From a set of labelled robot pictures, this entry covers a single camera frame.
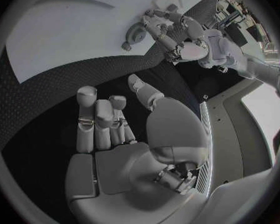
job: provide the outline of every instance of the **black mesh fabric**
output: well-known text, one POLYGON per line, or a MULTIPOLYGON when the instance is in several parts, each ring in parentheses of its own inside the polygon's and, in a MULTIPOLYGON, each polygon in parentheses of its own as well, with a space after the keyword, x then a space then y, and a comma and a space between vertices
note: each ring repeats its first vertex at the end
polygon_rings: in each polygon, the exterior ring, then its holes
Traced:
MULTIPOLYGON (((203 0, 186 13, 201 24, 212 19, 217 0, 203 0)), ((177 41, 186 37, 176 27, 169 34, 177 41)), ((164 59, 156 44, 144 56, 116 56, 66 64, 19 84, 6 50, 0 60, 0 146, 35 117, 75 95, 79 87, 106 81, 156 66, 164 59)))

